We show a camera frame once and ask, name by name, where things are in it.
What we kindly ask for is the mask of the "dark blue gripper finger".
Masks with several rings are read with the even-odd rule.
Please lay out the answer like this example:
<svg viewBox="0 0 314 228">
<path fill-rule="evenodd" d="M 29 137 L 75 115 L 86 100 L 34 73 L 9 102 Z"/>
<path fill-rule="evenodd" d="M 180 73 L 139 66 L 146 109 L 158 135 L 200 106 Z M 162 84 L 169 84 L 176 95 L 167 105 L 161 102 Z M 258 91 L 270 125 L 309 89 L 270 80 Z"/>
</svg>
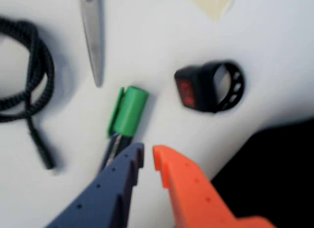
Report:
<svg viewBox="0 0 314 228">
<path fill-rule="evenodd" d="M 144 145 L 133 143 L 105 167 L 49 228 L 125 228 L 132 189 L 144 165 Z"/>
</svg>

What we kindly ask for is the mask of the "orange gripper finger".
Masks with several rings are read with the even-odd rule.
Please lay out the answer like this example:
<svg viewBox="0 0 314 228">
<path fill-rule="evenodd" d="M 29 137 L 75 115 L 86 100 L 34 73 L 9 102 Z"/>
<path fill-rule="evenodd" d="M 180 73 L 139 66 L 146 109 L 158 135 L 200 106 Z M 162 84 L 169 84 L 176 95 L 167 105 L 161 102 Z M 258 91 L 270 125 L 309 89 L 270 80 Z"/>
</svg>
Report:
<svg viewBox="0 0 314 228">
<path fill-rule="evenodd" d="M 261 216 L 236 217 L 197 163 L 165 146 L 153 146 L 155 169 L 168 189 L 178 228 L 272 228 Z"/>
</svg>

